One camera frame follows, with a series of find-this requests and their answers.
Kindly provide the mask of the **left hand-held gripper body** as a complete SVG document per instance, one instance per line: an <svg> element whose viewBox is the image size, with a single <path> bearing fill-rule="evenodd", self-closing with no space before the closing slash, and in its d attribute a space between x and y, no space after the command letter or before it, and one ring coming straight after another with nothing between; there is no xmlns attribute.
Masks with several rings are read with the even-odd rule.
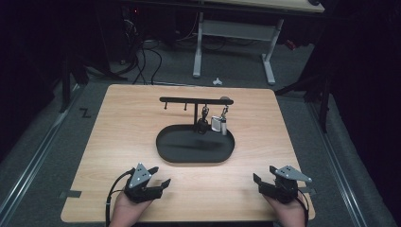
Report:
<svg viewBox="0 0 401 227"><path fill-rule="evenodd" d="M151 177L148 169L139 163L125 185L126 196L135 203L155 200L158 196L156 187L148 187Z"/></svg>

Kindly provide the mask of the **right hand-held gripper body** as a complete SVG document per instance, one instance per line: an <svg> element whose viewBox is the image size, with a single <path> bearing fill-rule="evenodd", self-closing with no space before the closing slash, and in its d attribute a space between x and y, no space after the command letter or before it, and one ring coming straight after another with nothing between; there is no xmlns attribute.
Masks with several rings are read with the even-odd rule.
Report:
<svg viewBox="0 0 401 227"><path fill-rule="evenodd" d="M258 186L258 192L264 196L271 197L287 204L294 201L298 197L298 182L311 183L312 179L304 173L295 169L293 166L283 166L277 168L274 184L262 181L262 185Z"/></svg>

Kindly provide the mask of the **black key rack with tray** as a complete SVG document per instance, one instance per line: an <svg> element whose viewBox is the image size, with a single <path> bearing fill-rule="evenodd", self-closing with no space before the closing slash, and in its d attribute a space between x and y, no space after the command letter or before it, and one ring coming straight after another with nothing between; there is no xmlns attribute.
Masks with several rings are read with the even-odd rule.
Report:
<svg viewBox="0 0 401 227"><path fill-rule="evenodd" d="M234 104L227 96L215 98L190 98L161 96L165 104L182 103L184 110L188 104L194 105L194 122L192 124L169 125L163 128L156 137L156 148L159 156L170 163L221 163L226 161L235 148L235 138L228 130L226 135L211 129L213 115L220 116L225 106ZM204 106L209 108L207 115L208 131L197 132L197 122L201 118Z"/></svg>

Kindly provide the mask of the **black car key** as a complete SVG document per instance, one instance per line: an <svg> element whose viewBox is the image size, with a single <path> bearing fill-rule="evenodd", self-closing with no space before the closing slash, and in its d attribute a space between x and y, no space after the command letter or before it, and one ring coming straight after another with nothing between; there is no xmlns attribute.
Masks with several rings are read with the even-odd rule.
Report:
<svg viewBox="0 0 401 227"><path fill-rule="evenodd" d="M208 121L207 115L209 113L209 108L204 106L201 111L201 118L197 122L197 132L200 134L206 134L208 131Z"/></svg>

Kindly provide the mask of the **person's right hand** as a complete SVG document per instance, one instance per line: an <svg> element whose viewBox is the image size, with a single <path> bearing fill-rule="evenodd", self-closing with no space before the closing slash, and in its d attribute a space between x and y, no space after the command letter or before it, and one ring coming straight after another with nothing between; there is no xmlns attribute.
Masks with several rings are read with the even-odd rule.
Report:
<svg viewBox="0 0 401 227"><path fill-rule="evenodd" d="M283 204L271 197L265 196L283 227L305 227L305 209L301 195L294 201Z"/></svg>

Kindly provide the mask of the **person's left hand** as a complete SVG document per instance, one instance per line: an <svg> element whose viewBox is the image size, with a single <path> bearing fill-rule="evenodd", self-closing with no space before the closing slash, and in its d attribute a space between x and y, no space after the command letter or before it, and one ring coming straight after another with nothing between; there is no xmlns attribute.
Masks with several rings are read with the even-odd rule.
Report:
<svg viewBox="0 0 401 227"><path fill-rule="evenodd" d="M115 200L109 227L132 227L151 204L152 201L135 203L121 192Z"/></svg>

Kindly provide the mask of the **black stand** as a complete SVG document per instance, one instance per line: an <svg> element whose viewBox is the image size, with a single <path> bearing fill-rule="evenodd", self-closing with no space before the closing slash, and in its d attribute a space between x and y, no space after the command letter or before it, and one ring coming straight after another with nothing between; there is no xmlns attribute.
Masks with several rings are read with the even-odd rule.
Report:
<svg viewBox="0 0 401 227"><path fill-rule="evenodd" d="M66 55L61 63L62 113L71 104L71 78L74 78L78 85L86 85L89 81L83 63L75 57Z"/></svg>
<svg viewBox="0 0 401 227"><path fill-rule="evenodd" d="M290 91L305 90L304 101L320 101L320 110L318 112L318 123L323 132L327 132L326 118L329 111L328 102L330 95L331 78L325 76L314 76L307 79L301 79L282 89L275 91L277 96L282 96Z"/></svg>

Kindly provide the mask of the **white-legged desk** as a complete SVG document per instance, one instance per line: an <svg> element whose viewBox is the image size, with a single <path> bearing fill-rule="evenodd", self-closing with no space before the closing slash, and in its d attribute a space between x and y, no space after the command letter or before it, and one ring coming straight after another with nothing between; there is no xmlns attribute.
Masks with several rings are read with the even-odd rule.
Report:
<svg viewBox="0 0 401 227"><path fill-rule="evenodd" d="M199 0L202 7L249 7L254 9L268 9L273 12L295 12L320 14L324 12L324 6L320 0ZM270 58L277 43L285 19L279 16L273 20L272 25L261 23L229 22L224 19L204 19L203 13L198 14L197 47L195 52L193 77L201 76L202 38L204 36L236 38L252 41L263 41L270 44L266 53L261 55L265 69L265 75L269 85L275 84L275 77L271 69Z"/></svg>

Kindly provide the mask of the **metal floor rail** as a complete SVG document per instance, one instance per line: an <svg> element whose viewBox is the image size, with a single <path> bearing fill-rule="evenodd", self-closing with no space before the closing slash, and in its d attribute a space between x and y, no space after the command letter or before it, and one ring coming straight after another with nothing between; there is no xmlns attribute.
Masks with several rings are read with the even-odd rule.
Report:
<svg viewBox="0 0 401 227"><path fill-rule="evenodd" d="M28 126L0 164L0 225L10 221L25 193L30 188L48 156L61 126L85 85L75 84L70 90L70 102L54 99Z"/></svg>
<svg viewBox="0 0 401 227"><path fill-rule="evenodd" d="M332 143L327 133L324 132L321 127L319 115L315 106L313 104L306 103L306 107L323 141L324 152L328 159L329 168L331 169L332 175L339 189L341 199L345 204L345 207L353 222L354 227L368 227L366 219L362 214L359 204L357 202L354 190L349 184L345 172L340 165L340 161L336 155L334 147L332 146Z"/></svg>

